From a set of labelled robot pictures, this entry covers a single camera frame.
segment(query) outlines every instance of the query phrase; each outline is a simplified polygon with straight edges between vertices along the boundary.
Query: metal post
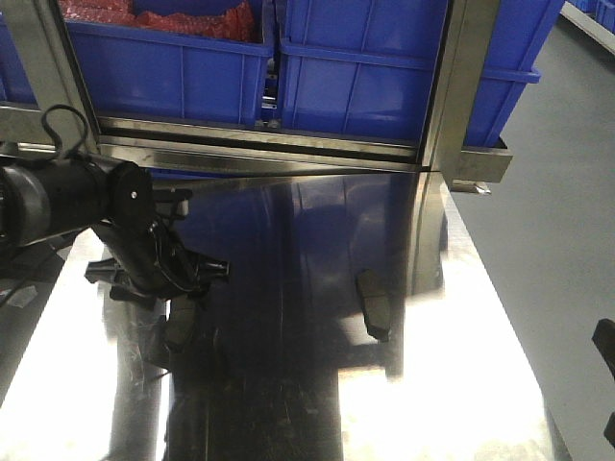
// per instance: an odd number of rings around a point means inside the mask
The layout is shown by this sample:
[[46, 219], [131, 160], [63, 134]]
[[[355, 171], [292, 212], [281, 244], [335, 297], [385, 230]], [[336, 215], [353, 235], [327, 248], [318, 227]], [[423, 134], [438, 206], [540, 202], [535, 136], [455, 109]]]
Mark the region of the metal post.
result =
[[[86, 146], [96, 152], [100, 130], [57, 1], [0, 0], [0, 9], [40, 109], [67, 104], [81, 112], [89, 123]], [[79, 139], [74, 115], [55, 114], [53, 125], [66, 145]]]
[[408, 246], [407, 287], [408, 294], [413, 296], [438, 289], [442, 282], [440, 252], [443, 250], [442, 234], [446, 231], [443, 187], [446, 190], [438, 173], [419, 176], [410, 215]]
[[500, 0], [449, 0], [430, 95], [420, 164], [440, 171], [448, 185], [457, 166]]

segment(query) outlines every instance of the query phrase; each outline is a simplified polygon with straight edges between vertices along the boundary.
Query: reflective metal surface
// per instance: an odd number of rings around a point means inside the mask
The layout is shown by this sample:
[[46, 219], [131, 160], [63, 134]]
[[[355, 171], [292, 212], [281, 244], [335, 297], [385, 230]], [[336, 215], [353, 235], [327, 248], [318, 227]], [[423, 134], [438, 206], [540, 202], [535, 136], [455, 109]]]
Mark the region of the reflective metal surface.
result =
[[447, 183], [483, 181], [461, 178], [457, 169], [499, 9], [499, 0], [449, 2], [419, 152], [419, 162]]
[[570, 459], [439, 175], [182, 185], [186, 246], [233, 267], [175, 372], [148, 364], [157, 313], [83, 278], [103, 252], [87, 232], [0, 408], [0, 459]]
[[31, 245], [8, 263], [0, 261], [0, 406], [63, 263], [48, 243]]
[[[86, 146], [90, 152], [96, 152], [98, 122], [58, 2], [2, 0], [0, 7], [38, 106], [45, 110], [67, 104], [77, 109], [88, 122]], [[82, 124], [73, 115], [58, 113], [50, 120], [65, 145], [72, 145], [81, 137]]]

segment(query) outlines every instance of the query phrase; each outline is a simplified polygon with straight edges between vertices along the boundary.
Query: gray floor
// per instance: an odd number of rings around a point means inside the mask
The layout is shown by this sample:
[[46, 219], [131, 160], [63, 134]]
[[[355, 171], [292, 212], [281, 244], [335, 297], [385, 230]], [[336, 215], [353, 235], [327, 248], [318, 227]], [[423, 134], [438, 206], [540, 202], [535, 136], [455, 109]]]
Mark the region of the gray floor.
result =
[[615, 58], [560, 19], [537, 67], [504, 182], [455, 201], [573, 458], [605, 461], [615, 381], [591, 336], [615, 319]]

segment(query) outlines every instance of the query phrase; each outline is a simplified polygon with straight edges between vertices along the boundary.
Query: shelf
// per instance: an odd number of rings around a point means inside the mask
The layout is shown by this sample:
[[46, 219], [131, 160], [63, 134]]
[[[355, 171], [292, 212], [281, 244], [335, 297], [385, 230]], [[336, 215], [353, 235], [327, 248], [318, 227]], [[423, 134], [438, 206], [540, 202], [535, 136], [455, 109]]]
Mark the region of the shelf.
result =
[[615, 55], [615, 35], [596, 22], [589, 14], [566, 2], [561, 9], [561, 15]]

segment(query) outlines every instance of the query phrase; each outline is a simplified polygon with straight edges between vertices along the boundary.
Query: metal rail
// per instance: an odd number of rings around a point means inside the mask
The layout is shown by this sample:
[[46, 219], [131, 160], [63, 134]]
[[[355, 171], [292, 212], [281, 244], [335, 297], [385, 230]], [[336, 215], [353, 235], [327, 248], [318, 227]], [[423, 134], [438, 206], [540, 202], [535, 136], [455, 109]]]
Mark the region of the metal rail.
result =
[[[36, 144], [27, 147], [29, 152], [46, 151], [39, 145], [50, 140], [39, 119], [37, 109], [0, 106], [0, 133], [7, 141]], [[416, 146], [394, 141], [111, 117], [99, 117], [99, 122], [101, 153], [142, 166], [246, 176], [422, 169], [415, 163]], [[511, 160], [503, 144], [490, 149], [466, 147], [457, 179], [499, 182]]]
[[589, 14], [566, 2], [561, 9], [561, 15], [594, 38], [600, 45], [615, 55], [615, 34], [606, 30]]
[[451, 185], [479, 89], [499, 0], [452, 0], [438, 54], [419, 162]]

